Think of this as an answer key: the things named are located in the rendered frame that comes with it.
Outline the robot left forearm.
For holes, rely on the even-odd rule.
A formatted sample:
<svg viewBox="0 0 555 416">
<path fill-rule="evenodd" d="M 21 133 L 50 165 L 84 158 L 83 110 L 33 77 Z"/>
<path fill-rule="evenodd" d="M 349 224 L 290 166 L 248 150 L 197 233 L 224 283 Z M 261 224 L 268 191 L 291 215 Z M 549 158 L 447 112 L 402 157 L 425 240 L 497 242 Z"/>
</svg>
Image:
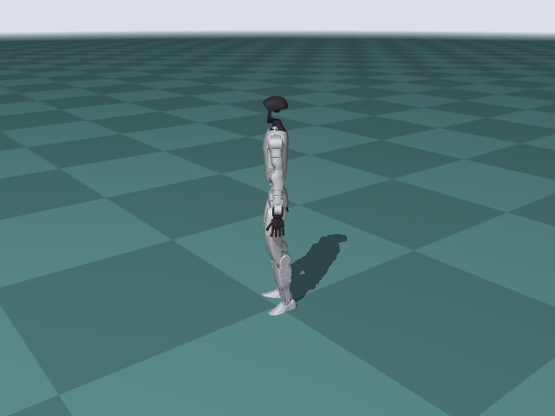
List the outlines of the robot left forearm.
<svg viewBox="0 0 555 416">
<path fill-rule="evenodd" d="M 282 215 L 282 204 L 283 204 L 283 189 L 284 189 L 284 182 L 282 175 L 279 172 L 275 172 L 271 176 L 273 185 L 271 186 L 272 189 L 272 197 L 273 205 L 274 205 L 274 215 Z"/>
</svg>

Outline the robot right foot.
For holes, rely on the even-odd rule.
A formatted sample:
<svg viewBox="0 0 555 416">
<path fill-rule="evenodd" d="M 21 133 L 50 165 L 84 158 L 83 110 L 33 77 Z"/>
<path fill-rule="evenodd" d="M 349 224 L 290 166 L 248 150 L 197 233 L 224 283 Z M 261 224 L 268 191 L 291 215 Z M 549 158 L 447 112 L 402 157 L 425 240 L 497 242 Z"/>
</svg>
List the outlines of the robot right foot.
<svg viewBox="0 0 555 416">
<path fill-rule="evenodd" d="M 279 295 L 279 292 L 278 292 L 278 288 L 276 288 L 274 290 L 271 290 L 271 291 L 264 292 L 262 294 L 262 296 L 267 296 L 267 297 L 272 297 L 272 298 L 281 298 L 281 296 Z M 292 297 L 293 296 L 292 296 L 292 293 L 290 291 L 290 298 L 292 298 Z"/>
</svg>

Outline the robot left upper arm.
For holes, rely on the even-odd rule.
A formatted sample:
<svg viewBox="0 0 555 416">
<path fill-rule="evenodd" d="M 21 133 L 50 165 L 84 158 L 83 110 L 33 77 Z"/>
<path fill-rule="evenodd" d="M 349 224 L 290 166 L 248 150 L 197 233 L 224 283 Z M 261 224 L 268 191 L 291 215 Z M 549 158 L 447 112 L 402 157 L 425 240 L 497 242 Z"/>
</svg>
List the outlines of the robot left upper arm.
<svg viewBox="0 0 555 416">
<path fill-rule="evenodd" d="M 279 134 L 272 135 L 268 140 L 268 146 L 271 153 L 271 164 L 274 171 L 269 173 L 268 179 L 272 182 L 271 176 L 275 172 L 279 172 L 284 176 L 283 170 L 283 139 Z"/>
</svg>

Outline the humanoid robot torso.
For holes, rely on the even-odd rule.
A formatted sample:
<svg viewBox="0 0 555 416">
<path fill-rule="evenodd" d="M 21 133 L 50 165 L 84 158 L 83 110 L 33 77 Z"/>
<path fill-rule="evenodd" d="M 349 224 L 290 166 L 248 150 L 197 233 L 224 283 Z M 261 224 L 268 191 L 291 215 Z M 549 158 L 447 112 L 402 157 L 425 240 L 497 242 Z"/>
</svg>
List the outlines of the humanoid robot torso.
<svg viewBox="0 0 555 416">
<path fill-rule="evenodd" d="M 274 130 L 270 130 L 270 129 L 271 129 L 271 127 L 267 130 L 267 132 L 264 136 L 263 148 L 262 148 L 263 149 L 263 154 L 264 154 L 265 177 L 266 177 L 267 180 L 269 180 L 268 179 L 269 173 L 274 171 L 274 168 L 271 164 L 271 153 L 270 153 L 269 146 L 268 146 L 268 140 L 272 135 L 279 134 L 281 136 L 281 138 L 283 139 L 283 146 L 284 146 L 283 147 L 283 156 L 282 156 L 283 157 L 283 170 L 284 170 L 283 180 L 286 180 L 287 157 L 288 157 L 288 132 L 287 132 L 286 128 L 285 128 L 286 132 L 285 131 L 278 131 L 277 127 L 272 127 L 272 129 L 274 129 Z M 270 190 L 268 192 L 268 203 L 269 203 L 270 207 L 273 206 L 272 201 L 274 199 L 272 197 L 272 189 L 271 189 L 272 185 L 273 185 L 273 183 L 270 182 Z M 285 188 L 283 189 L 282 200 L 283 200 L 284 207 L 287 207 L 288 206 L 288 194 L 287 194 L 287 191 L 286 191 Z"/>
</svg>

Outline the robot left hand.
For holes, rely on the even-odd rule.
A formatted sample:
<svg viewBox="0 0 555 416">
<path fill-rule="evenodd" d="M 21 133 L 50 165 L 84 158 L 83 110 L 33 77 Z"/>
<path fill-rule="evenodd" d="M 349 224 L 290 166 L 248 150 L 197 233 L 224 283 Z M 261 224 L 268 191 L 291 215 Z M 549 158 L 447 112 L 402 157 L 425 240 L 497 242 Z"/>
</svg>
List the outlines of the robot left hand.
<svg viewBox="0 0 555 416">
<path fill-rule="evenodd" d="M 273 219 L 271 220 L 271 223 L 268 225 L 268 227 L 266 228 L 266 230 L 268 231 L 271 229 L 271 236 L 273 236 L 273 232 L 275 230 L 275 237 L 277 237 L 277 235 L 279 235 L 281 237 L 281 229 L 282 229 L 282 233 L 284 236 L 284 221 L 281 218 L 283 216 L 283 207 L 282 207 L 282 215 L 274 215 L 274 206 L 272 208 L 272 216 Z"/>
</svg>

